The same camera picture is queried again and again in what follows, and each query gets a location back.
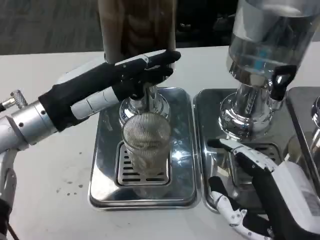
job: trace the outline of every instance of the drink dispenser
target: drink dispenser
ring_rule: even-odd
[[[317,0],[239,0],[227,66],[241,85],[221,107],[227,133],[243,138],[268,129],[319,21]]]
[[[176,4],[98,0],[104,60],[142,58],[150,65],[134,77],[131,97],[100,113],[89,187],[98,209],[190,208],[201,198],[190,98],[181,88],[149,84],[173,72],[167,57],[153,64],[160,61],[154,51],[176,55]]]
[[[193,100],[204,198],[211,210],[216,209],[216,202],[208,182],[217,176],[237,203],[264,212],[252,178],[232,154],[209,142],[233,139],[269,156],[277,165],[285,160],[284,152],[296,130],[284,98],[319,23],[318,0],[238,1],[227,71],[240,86],[205,89]]]

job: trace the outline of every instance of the white table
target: white table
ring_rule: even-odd
[[[185,48],[181,53],[175,73],[161,86],[181,87],[193,98],[202,89],[239,85],[227,72],[228,47]],[[319,53],[320,43],[312,43],[291,87],[320,86]],[[0,98],[20,89],[31,103],[62,74],[101,54],[0,56]],[[97,122],[98,115],[92,116],[18,153],[10,222],[21,240],[243,239],[202,201],[186,210],[101,212],[90,207],[88,184]]]

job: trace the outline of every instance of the metal base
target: metal base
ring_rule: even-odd
[[[123,125],[125,122],[139,113],[150,111],[159,114],[170,120],[170,106],[162,95],[158,93],[157,86],[147,88],[144,97],[140,100],[133,100],[127,98],[124,100],[119,109],[120,123]]]
[[[267,104],[264,103],[264,108],[259,111],[259,115],[243,116],[235,112],[236,97],[236,93],[233,93],[222,101],[219,118],[221,128],[235,139],[265,134],[273,116]]]
[[[121,160],[126,155],[119,121],[120,104],[115,105],[99,116],[88,193],[94,207],[102,210],[190,208],[201,199],[200,170],[194,153],[195,131],[189,96],[175,87],[159,88],[158,91],[170,107],[172,149],[168,171],[152,181],[135,176],[140,181],[124,183],[124,178],[119,177],[121,167],[125,164]]]
[[[228,194],[239,204],[256,213],[263,213],[258,196],[250,184],[250,177],[235,165],[225,150],[207,146],[209,139],[227,138],[227,134],[219,125],[220,109],[223,100],[235,91],[236,89],[205,89],[193,100],[198,155],[204,185],[203,197],[207,206],[216,211],[208,179],[219,176]],[[274,113],[266,134],[253,135],[250,139],[242,139],[241,142],[250,147],[264,148],[265,153],[272,153],[273,155],[269,156],[274,158],[276,163],[280,163],[284,159],[284,149],[293,134],[295,130],[289,112],[286,106],[283,106]]]

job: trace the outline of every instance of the robotic arm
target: robotic arm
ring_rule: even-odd
[[[319,240],[320,201],[305,173],[297,164],[279,166],[268,156],[234,140],[209,140],[208,146],[234,154],[252,185],[269,220],[249,212],[228,196],[218,176],[209,179],[217,210],[229,225],[254,240]]]
[[[17,178],[13,163],[18,151],[76,126],[89,116],[132,97],[143,97],[144,86],[169,77],[168,66],[179,60],[177,51],[146,53],[108,64],[104,60],[66,74],[51,90],[27,104],[20,91],[0,103],[0,112],[17,105],[19,110],[0,118],[0,240],[5,240],[13,207]]]

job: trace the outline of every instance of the metal tray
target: metal tray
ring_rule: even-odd
[[[201,180],[195,154],[192,105],[181,88],[159,88],[170,107],[172,127],[170,165],[166,184],[129,185],[119,182],[121,155],[120,104],[100,113],[89,184],[89,202],[101,210],[175,209],[194,207],[201,199]]]

